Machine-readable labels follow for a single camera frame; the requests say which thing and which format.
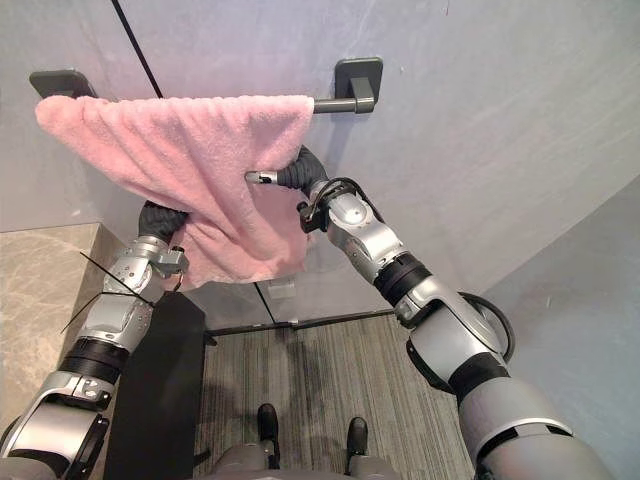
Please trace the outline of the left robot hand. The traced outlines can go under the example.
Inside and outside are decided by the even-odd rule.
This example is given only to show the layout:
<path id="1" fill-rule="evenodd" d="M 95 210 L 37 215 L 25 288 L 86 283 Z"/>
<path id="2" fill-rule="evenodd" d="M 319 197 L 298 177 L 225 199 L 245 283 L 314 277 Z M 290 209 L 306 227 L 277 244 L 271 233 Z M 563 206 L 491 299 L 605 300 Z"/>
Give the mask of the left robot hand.
<path id="1" fill-rule="evenodd" d="M 138 235 L 152 236 L 169 244 L 188 218 L 187 212 L 174 210 L 152 201 L 142 206 L 138 219 Z"/>

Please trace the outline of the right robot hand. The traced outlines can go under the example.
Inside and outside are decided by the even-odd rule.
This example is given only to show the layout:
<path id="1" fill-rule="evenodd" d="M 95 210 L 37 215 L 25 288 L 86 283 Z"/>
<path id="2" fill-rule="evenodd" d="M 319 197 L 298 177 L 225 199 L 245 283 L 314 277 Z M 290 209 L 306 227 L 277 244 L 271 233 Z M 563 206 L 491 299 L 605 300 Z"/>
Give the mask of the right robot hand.
<path id="1" fill-rule="evenodd" d="M 244 176 L 251 184 L 273 184 L 309 195 L 312 187 L 326 182 L 328 175 L 320 160 L 304 145 L 296 159 L 278 171 L 250 171 Z"/>

